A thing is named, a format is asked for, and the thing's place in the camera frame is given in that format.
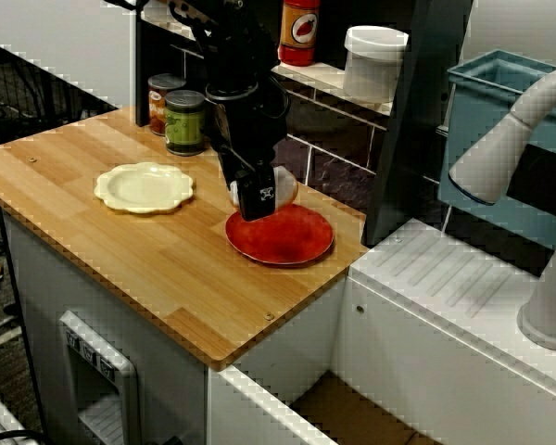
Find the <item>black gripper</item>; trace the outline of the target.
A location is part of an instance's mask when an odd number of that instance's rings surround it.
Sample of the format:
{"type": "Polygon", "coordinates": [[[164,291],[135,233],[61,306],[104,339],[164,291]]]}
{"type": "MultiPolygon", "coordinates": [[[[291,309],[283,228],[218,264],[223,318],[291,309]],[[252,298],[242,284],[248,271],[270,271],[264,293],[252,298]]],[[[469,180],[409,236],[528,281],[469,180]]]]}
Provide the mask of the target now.
{"type": "Polygon", "coordinates": [[[271,164],[274,146],[286,136],[290,96],[280,85],[257,85],[247,91],[223,92],[206,87],[205,135],[217,152],[223,176],[237,176],[242,218],[255,221],[275,210],[276,184],[271,164]]]}

